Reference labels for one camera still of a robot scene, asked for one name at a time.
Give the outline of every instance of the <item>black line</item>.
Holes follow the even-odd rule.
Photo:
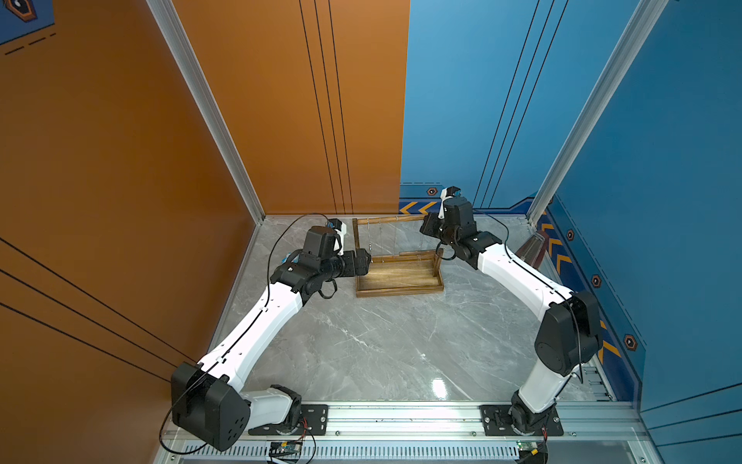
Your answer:
[[[345,192],[343,191],[343,177],[340,175],[340,159],[338,156],[338,138],[335,136],[335,122],[332,120],[332,102],[329,101],[329,84],[327,83],[327,68],[324,62],[324,47],[322,46],[322,32],[320,32],[320,13],[317,12],[315,0],[315,15],[317,16],[317,35],[320,38],[320,52],[322,53],[322,71],[325,74],[325,89],[327,90],[327,109],[329,110],[329,125],[332,128],[332,140],[335,142],[335,163],[338,165],[338,180],[340,181],[340,197],[343,200],[343,214],[345,211]]]
[[[128,365],[130,365],[130,366],[132,366],[132,367],[136,367],[137,369],[139,369],[139,370],[142,370],[142,371],[144,371],[144,372],[146,372],[146,373],[148,373],[148,374],[150,374],[150,375],[152,375],[152,376],[155,376],[155,377],[157,377],[158,379],[161,379],[161,380],[164,380],[164,381],[165,381],[165,382],[167,382],[167,383],[170,383],[170,381],[169,381],[169,380],[167,380],[167,379],[166,379],[165,377],[160,377],[160,376],[158,376],[157,374],[155,374],[154,372],[150,372],[149,370],[146,370],[146,369],[145,369],[145,368],[143,368],[143,367],[139,367],[139,366],[137,366],[136,364],[133,364],[133,363],[131,363],[131,362],[127,361],[126,359],[120,358],[120,357],[116,356],[115,354],[109,353],[108,351],[106,351],[106,350],[103,350],[103,349],[101,349],[101,348],[98,348],[97,346],[95,346],[95,345],[93,345],[93,344],[87,343],[87,342],[86,342],[85,340],[81,340],[81,339],[78,339],[78,338],[77,338],[77,337],[75,337],[74,335],[70,335],[69,333],[65,332],[64,330],[60,330],[60,329],[58,329],[58,328],[56,328],[56,327],[54,327],[54,326],[51,326],[51,325],[47,324],[46,322],[43,322],[43,321],[40,321],[40,320],[38,320],[37,318],[35,318],[35,317],[33,317],[33,316],[29,316],[28,314],[26,314],[26,313],[23,313],[22,311],[19,311],[19,310],[17,310],[17,309],[16,309],[16,308],[14,308],[14,307],[10,307],[10,306],[8,306],[7,304],[5,304],[5,303],[3,303],[3,302],[1,302],[1,301],[0,301],[0,306],[6,307],[7,309],[9,309],[9,310],[13,311],[13,312],[14,312],[14,313],[16,313],[16,314],[20,314],[21,316],[24,316],[24,317],[26,317],[26,318],[29,318],[30,320],[32,320],[32,321],[34,321],[34,322],[38,322],[39,324],[43,325],[44,327],[49,327],[49,328],[50,328],[51,330],[55,330],[56,332],[59,332],[59,333],[61,333],[62,335],[66,335],[66,336],[70,337],[70,338],[71,338],[71,339],[73,339],[73,340],[77,340],[78,342],[80,342],[80,343],[82,343],[82,344],[85,344],[85,345],[87,345],[87,346],[89,346],[89,347],[91,347],[91,348],[94,348],[94,349],[96,349],[96,350],[100,351],[101,353],[105,353],[105,354],[107,354],[107,355],[109,355],[109,356],[111,356],[111,357],[113,357],[113,358],[116,358],[116,359],[118,359],[119,361],[123,361],[123,362],[125,362],[126,364],[128,364]]]
[[[684,442],[665,443],[664,445],[657,445],[657,447],[659,448],[660,446],[671,446],[671,445],[682,445],[684,443],[705,442],[708,440],[718,440],[720,438],[732,438],[732,437],[740,437],[740,436],[742,436],[742,434],[722,435],[721,437],[711,437],[711,438],[698,438],[695,440],[686,440]]]
[[[44,27],[41,27],[41,28],[39,28],[39,29],[36,29],[36,30],[32,30],[32,31],[30,31],[30,32],[26,32],[25,34],[22,34],[22,35],[20,35],[20,36],[17,36],[17,37],[13,37],[12,39],[9,39],[9,40],[6,40],[5,42],[2,42],[2,43],[1,43],[0,45],[5,45],[5,44],[7,44],[8,42],[12,42],[13,40],[17,40],[17,39],[20,39],[21,37],[26,37],[26,36],[27,36],[27,35],[29,35],[29,34],[33,34],[33,33],[35,33],[35,32],[39,32],[40,30],[44,30],[44,29],[46,29],[47,27],[52,27],[52,26],[54,26],[54,23],[51,23],[51,24],[49,24],[48,26],[44,26]]]
[[[245,336],[245,334],[247,333],[247,331],[252,328],[252,325],[257,321],[257,318],[259,318],[261,314],[263,314],[263,310],[260,310],[260,312],[257,314],[257,316],[255,316],[255,319],[253,319],[252,322],[250,322],[250,325],[247,326],[247,328],[245,329],[245,331],[242,332],[240,334],[240,336],[237,337],[237,340],[234,340],[234,343],[229,348],[227,348],[227,351],[225,351],[224,354],[222,355],[223,358],[226,357],[229,354],[230,351],[232,351],[232,348],[234,348],[234,346],[237,344],[237,342],[240,341],[242,339],[242,337]]]
[[[76,288],[76,289],[78,289],[78,290],[79,290],[80,292],[82,292],[82,293],[86,294],[86,295],[87,295],[88,297],[90,297],[90,298],[92,298],[93,300],[97,301],[98,303],[102,304],[102,305],[103,305],[104,307],[107,307],[107,308],[108,308],[109,310],[111,310],[111,311],[113,311],[114,313],[118,314],[119,316],[123,317],[123,318],[124,318],[124,319],[125,319],[126,321],[129,321],[130,323],[134,324],[134,325],[135,325],[136,327],[138,327],[139,329],[142,329],[142,330],[144,330],[144,331],[145,331],[146,333],[148,333],[149,335],[153,336],[153,337],[154,337],[154,338],[156,338],[157,340],[160,340],[160,341],[161,341],[162,343],[164,343],[164,344],[168,345],[168,346],[169,346],[170,348],[172,348],[173,350],[176,350],[176,351],[177,351],[178,353],[180,353],[180,354],[184,355],[184,356],[185,356],[186,358],[190,359],[191,361],[193,361],[193,362],[196,362],[196,360],[195,360],[195,359],[191,358],[190,356],[188,356],[187,354],[185,354],[185,353],[184,353],[184,352],[182,352],[181,350],[178,350],[178,349],[177,349],[176,347],[174,347],[173,345],[169,344],[168,342],[166,342],[165,340],[161,339],[160,337],[158,337],[158,336],[154,335],[154,334],[153,334],[152,332],[150,332],[149,330],[145,329],[145,328],[144,328],[144,327],[142,327],[141,325],[137,324],[136,322],[132,321],[132,320],[131,320],[131,319],[129,319],[128,317],[126,317],[126,316],[124,316],[123,314],[119,313],[119,312],[118,312],[118,311],[116,311],[116,310],[115,310],[114,308],[112,308],[112,307],[108,306],[108,305],[107,305],[106,303],[104,303],[104,302],[100,301],[100,300],[99,300],[98,298],[96,298],[96,297],[92,296],[92,295],[91,295],[90,293],[88,293],[88,292],[84,291],[84,290],[83,290],[82,288],[80,288],[80,287],[76,286],[75,284],[73,284],[72,282],[70,282],[69,280],[67,280],[66,278],[62,277],[62,276],[61,276],[61,275],[60,275],[59,273],[57,273],[57,272],[54,272],[54,271],[53,271],[52,269],[50,269],[49,267],[45,266],[45,265],[44,265],[44,264],[43,264],[43,263],[42,263],[41,261],[39,261],[39,260],[35,259],[34,257],[32,257],[31,255],[27,254],[26,252],[24,252],[23,250],[21,250],[21,249],[20,249],[20,248],[18,248],[17,246],[13,245],[13,244],[12,244],[11,242],[9,242],[9,241],[5,240],[5,239],[4,239],[3,237],[0,237],[0,241],[1,241],[2,243],[4,243],[4,244],[8,245],[8,246],[9,246],[10,248],[12,248],[12,249],[16,250],[16,251],[17,251],[18,253],[21,253],[21,254],[22,254],[23,256],[25,256],[26,258],[30,259],[30,260],[31,260],[31,261],[33,261],[34,263],[36,263],[36,264],[38,264],[39,266],[43,267],[43,268],[44,268],[44,269],[46,269],[47,271],[51,272],[51,273],[52,273],[52,274],[54,274],[55,276],[57,276],[57,277],[61,278],[61,279],[62,279],[63,281],[67,282],[67,283],[68,283],[69,285],[71,285],[72,287],[75,287],[75,288]]]
[[[24,48],[24,47],[23,47],[23,45],[21,45],[21,46],[20,46],[20,47],[18,47],[18,48],[14,48],[14,49],[12,49],[11,51],[9,51],[9,52],[6,52],[5,54],[6,54],[6,55],[10,55],[11,53],[13,53],[13,52],[15,52],[15,51],[18,51],[18,50],[22,50],[23,48]]]
[[[495,192],[497,192],[497,187],[500,185],[500,180],[502,180],[502,174],[505,172],[505,167],[508,165],[508,160],[510,159],[510,153],[513,151],[513,146],[515,145],[515,140],[518,138],[518,133],[520,132],[520,126],[523,124],[523,120],[525,118],[525,113],[528,111],[528,106],[531,104],[531,99],[533,98],[533,93],[536,91],[536,86],[539,84],[539,78],[541,77],[541,71],[544,70],[544,65],[546,64],[546,59],[549,56],[549,52],[551,51],[551,45],[554,43],[554,38],[557,36],[557,31],[559,30],[559,25],[562,24],[562,18],[564,17],[564,12],[567,10],[567,5],[569,4],[569,0],[564,3],[564,8],[562,8],[562,15],[559,17],[559,21],[557,22],[556,29],[554,29],[554,35],[551,36],[551,42],[549,42],[549,48],[546,49],[546,54],[544,55],[544,61],[541,62],[541,68],[539,69],[539,73],[536,76],[536,81],[533,83],[533,88],[531,89],[531,95],[528,96],[528,102],[525,104],[525,110],[523,110],[523,115],[520,117],[520,122],[518,123],[518,130],[515,131],[515,135],[513,135],[513,142],[510,144],[510,149],[508,149],[508,155],[505,157],[505,162],[502,164],[502,170],[500,171],[500,177],[497,178],[497,183],[495,184],[495,189],[492,191],[492,196],[490,197],[490,202],[487,203],[487,207],[489,208],[492,206],[492,199],[495,198]]]
[[[495,146],[495,139],[497,138],[497,132],[500,130],[500,123],[502,122],[502,115],[505,114],[505,107],[508,106],[508,99],[510,99],[510,91],[513,90],[513,83],[515,82],[515,76],[516,74],[518,74],[518,67],[520,66],[520,60],[523,57],[523,51],[525,50],[525,44],[528,42],[528,36],[530,36],[531,34],[531,28],[533,27],[533,20],[536,18],[536,11],[539,10],[539,3],[541,3],[541,0],[538,0],[536,2],[536,8],[533,9],[533,16],[531,17],[531,23],[528,25],[528,32],[525,34],[525,39],[523,40],[523,46],[520,49],[520,55],[518,56],[518,62],[515,65],[515,71],[513,71],[513,79],[510,80],[510,87],[508,87],[508,95],[505,97],[505,103],[502,105],[502,111],[500,111],[500,119],[497,120],[497,128],[495,129],[495,135],[492,137],[492,143],[490,144],[490,151],[489,153],[487,153],[485,167],[482,169],[482,176],[479,178],[479,185],[476,186],[476,193],[474,194],[474,200],[472,200],[471,204],[476,204],[476,197],[479,195],[479,188],[482,186],[482,181],[485,178],[485,172],[487,172],[487,164],[490,162],[490,156],[492,155],[492,147]],[[499,157],[497,157],[497,160],[495,160],[495,167],[497,167],[498,161],[500,161]]]
[[[335,49],[335,28],[332,26],[332,8],[327,0],[329,10],[329,29],[332,32],[332,51],[335,54],[335,77],[338,78],[338,100],[340,101],[340,122],[343,126],[343,148],[345,150],[345,169],[348,171],[348,193],[350,194],[350,214],[353,214],[353,188],[350,186],[350,163],[348,162],[348,144],[345,140],[345,119],[343,118],[343,98],[340,93],[340,71],[338,71],[338,51]]]
[[[679,421],[673,422],[671,424],[658,425],[657,427],[647,427],[647,430],[654,430],[654,429],[657,429],[657,428],[669,427],[670,425],[685,424],[686,422],[693,422],[695,420],[701,420],[701,419],[710,419],[712,417],[719,417],[719,416],[724,416],[726,414],[733,414],[733,413],[738,413],[738,412],[742,412],[742,409],[735,409],[733,411],[724,411],[723,413],[710,414],[708,416],[696,417],[694,419],[679,420]]]
[[[734,384],[734,385],[730,385],[729,387],[722,387],[722,388],[717,388],[716,390],[711,390],[711,391],[707,391],[707,392],[705,392],[705,393],[699,393],[698,395],[688,396],[687,398],[683,398],[683,399],[678,399],[678,400],[675,400],[675,401],[670,401],[669,403],[665,403],[664,405],[653,406],[653,407],[651,407],[651,408],[649,408],[649,409],[645,409],[644,411],[641,411],[641,412],[645,413],[645,412],[647,412],[647,411],[651,411],[651,410],[653,410],[653,409],[657,409],[657,408],[664,408],[665,406],[670,406],[670,405],[674,405],[674,404],[676,404],[676,403],[679,403],[679,402],[683,402],[683,401],[686,401],[687,399],[694,399],[694,398],[698,398],[699,396],[710,395],[711,393],[717,393],[717,392],[719,392],[719,391],[724,391],[724,390],[728,390],[728,389],[730,389],[730,388],[734,388],[734,387],[739,387],[739,386],[741,386],[741,385],[742,385],[742,382],[740,382],[740,383],[736,383],[736,384]]]
[[[502,138],[502,144],[500,144],[500,151],[497,154],[497,158],[500,158],[500,155],[502,154],[502,147],[505,146],[505,141],[508,139],[508,133],[510,133],[510,126],[513,124],[513,119],[515,119],[515,113],[518,111],[518,104],[520,103],[520,98],[523,96],[523,89],[525,88],[525,83],[528,81],[528,76],[531,74],[531,67],[533,66],[533,61],[536,59],[536,53],[539,51],[539,45],[541,45],[541,39],[544,36],[544,31],[546,30],[546,24],[549,23],[549,17],[551,17],[551,10],[554,8],[554,2],[555,0],[551,0],[551,6],[549,7],[549,12],[546,15],[546,21],[544,21],[544,27],[541,28],[541,34],[539,35],[539,41],[536,42],[536,48],[533,50],[533,56],[531,57],[531,63],[528,65],[528,71],[525,73],[525,78],[523,79],[523,85],[520,87],[520,93],[518,94],[518,100],[515,101],[515,108],[513,108],[513,114],[510,116],[510,122],[508,123],[508,129],[505,131],[505,136]],[[492,174],[490,174],[490,179],[487,182],[487,188],[485,189],[485,194],[482,196],[482,205],[480,207],[483,207],[485,205],[485,198],[487,198],[487,191],[490,189],[490,184],[492,183],[492,177],[495,175],[495,171],[497,170],[497,163],[495,163],[495,166],[492,168]]]
[[[320,112],[320,98],[317,96],[317,82],[315,82],[315,70],[312,67],[312,54],[309,52],[309,37],[306,36],[306,23],[304,22],[304,10],[299,1],[299,11],[301,12],[301,24],[304,26],[304,40],[306,40],[306,55],[309,57],[309,72],[312,73],[312,85],[315,86],[315,100],[317,101],[317,115],[320,117],[320,131],[322,131],[322,146],[325,149],[325,160],[327,161],[327,176],[329,177],[329,187],[332,190],[332,202],[335,204],[335,214],[338,213],[338,202],[335,200],[335,187],[332,185],[332,172],[329,169],[329,156],[327,155],[327,142],[324,138],[324,127],[322,126],[322,113]]]
[[[57,304],[58,304],[59,306],[61,306],[61,307],[65,308],[65,309],[67,309],[67,310],[70,310],[70,311],[72,311],[73,313],[77,314],[78,316],[80,316],[80,317],[82,317],[82,318],[85,318],[85,319],[87,319],[88,321],[92,322],[93,324],[97,325],[98,327],[101,327],[102,329],[105,329],[105,330],[107,330],[108,332],[110,332],[110,333],[113,333],[113,334],[114,334],[115,336],[119,337],[120,339],[126,340],[127,342],[131,343],[131,344],[132,344],[132,345],[134,345],[135,347],[137,347],[137,348],[140,348],[140,349],[142,349],[142,350],[146,351],[147,353],[150,353],[150,354],[151,354],[152,356],[154,356],[155,358],[158,358],[158,359],[161,359],[161,360],[163,360],[164,362],[167,362],[167,363],[168,363],[168,364],[170,364],[170,365],[171,365],[172,367],[177,367],[177,366],[176,366],[175,364],[171,363],[171,362],[170,362],[170,361],[168,361],[167,359],[165,359],[165,358],[162,358],[162,357],[160,357],[160,356],[158,356],[158,355],[156,355],[156,354],[152,353],[152,352],[151,352],[150,350],[148,350],[147,348],[144,348],[143,346],[140,346],[140,345],[138,345],[138,344],[134,343],[133,341],[131,341],[131,340],[127,339],[127,338],[126,338],[126,337],[124,337],[123,335],[121,335],[121,334],[119,334],[119,333],[117,333],[117,332],[114,332],[113,330],[109,329],[109,328],[108,328],[108,327],[106,327],[105,325],[103,325],[103,324],[100,324],[99,322],[97,322],[97,321],[94,321],[93,319],[91,319],[91,318],[87,317],[87,316],[86,316],[85,314],[82,314],[81,312],[79,312],[79,311],[77,311],[77,310],[74,310],[74,309],[72,309],[72,308],[71,308],[71,307],[69,307],[68,305],[66,305],[66,304],[62,303],[62,302],[61,302],[60,300],[57,300],[57,299],[55,299],[54,297],[52,297],[52,296],[49,296],[49,295],[47,295],[46,293],[44,293],[44,292],[42,292],[41,290],[39,290],[39,289],[37,289],[36,287],[34,287],[33,285],[31,285],[31,284],[29,284],[29,283],[27,283],[27,282],[24,282],[24,281],[22,281],[21,279],[17,278],[16,276],[14,276],[13,274],[9,273],[8,271],[5,271],[5,270],[3,270],[3,269],[0,269],[0,273],[3,273],[3,274],[5,274],[5,275],[7,275],[8,277],[12,278],[12,279],[13,279],[14,281],[16,281],[16,282],[18,282],[18,283],[20,283],[20,284],[23,284],[23,285],[25,285],[26,287],[28,287],[28,288],[32,289],[32,290],[33,290],[34,292],[36,292],[36,293],[38,293],[38,294],[40,294],[40,295],[43,295],[43,296],[45,296],[46,298],[49,298],[49,299],[50,299],[51,301],[54,301],[55,303],[57,303]]]

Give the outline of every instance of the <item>gray marble floor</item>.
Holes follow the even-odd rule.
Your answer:
[[[510,229],[508,246],[518,249],[531,234],[525,219],[500,220]],[[259,229],[220,340],[265,289],[268,253],[291,221],[268,218]],[[299,220],[276,246],[271,270],[302,246],[310,226],[323,222]],[[480,230],[505,238],[504,228],[492,219],[477,217],[477,223]],[[361,224],[361,246],[368,247],[370,236],[373,255],[434,248],[437,242],[422,236],[419,226]],[[429,295],[356,298],[355,279],[338,279],[331,300],[313,297],[283,327],[244,390],[278,383],[312,401],[509,400],[536,361],[535,316],[503,286],[461,261],[445,261],[441,272],[445,292]],[[562,398],[594,400],[588,386],[576,381]]]

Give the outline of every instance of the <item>yellow chevron stripe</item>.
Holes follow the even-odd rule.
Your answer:
[[[569,256],[564,255],[556,255],[556,273],[561,275],[562,274],[562,261],[566,261],[568,263],[571,263],[572,260],[569,258]]]
[[[426,215],[427,214],[427,209],[430,208],[432,205],[435,205],[437,203],[438,203],[437,201],[431,201],[427,205],[423,206],[422,208],[420,208],[420,214],[421,215]]]
[[[402,213],[403,215],[411,215],[412,213],[409,212],[409,211],[407,211],[407,210],[410,209],[412,206],[415,206],[416,204],[417,204],[417,202],[416,201],[413,201],[409,205],[407,205],[404,208],[400,209],[399,212]]]
[[[561,240],[557,240],[556,238],[549,238],[549,256],[551,256],[551,246],[552,245],[562,245]]]
[[[603,340],[603,347],[604,348],[607,348],[608,351],[610,351],[614,355],[618,356],[619,358],[621,357],[621,353],[618,352],[618,348],[616,348],[615,346],[613,346],[612,344],[608,343],[605,340]]]

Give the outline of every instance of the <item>blue wall panel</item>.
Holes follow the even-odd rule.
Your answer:
[[[644,410],[642,419],[648,428],[660,427],[705,417],[722,414],[725,411],[742,410],[742,385],[727,388],[716,393],[697,398],[686,399],[672,405]]]
[[[738,414],[700,419],[741,389],[688,399],[742,382],[739,24],[739,2],[670,1],[558,191],[643,341],[641,408],[668,464],[742,432]]]
[[[36,18],[24,22],[6,7],[5,1],[0,2],[0,44],[10,42],[19,37],[36,32],[54,24],[54,10],[51,0],[34,0],[32,3]]]
[[[490,203],[565,0],[556,0],[549,15],[551,5],[551,1],[541,0],[536,10],[535,0],[412,1],[403,183],[456,185],[469,198],[477,195],[476,206],[484,200],[485,208],[509,208],[539,188],[637,0],[569,3],[501,185]],[[534,11],[531,34],[485,168]],[[516,107],[521,87],[523,95]],[[495,166],[501,146],[502,155]]]
[[[742,437],[660,446],[665,464],[739,463]]]

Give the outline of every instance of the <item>wooden rack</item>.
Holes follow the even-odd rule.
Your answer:
[[[423,220],[424,215],[353,220],[355,247],[361,248],[358,225]],[[417,295],[444,290],[441,258],[435,250],[400,252],[397,255],[371,257],[369,272],[355,278],[355,294],[370,296]]]

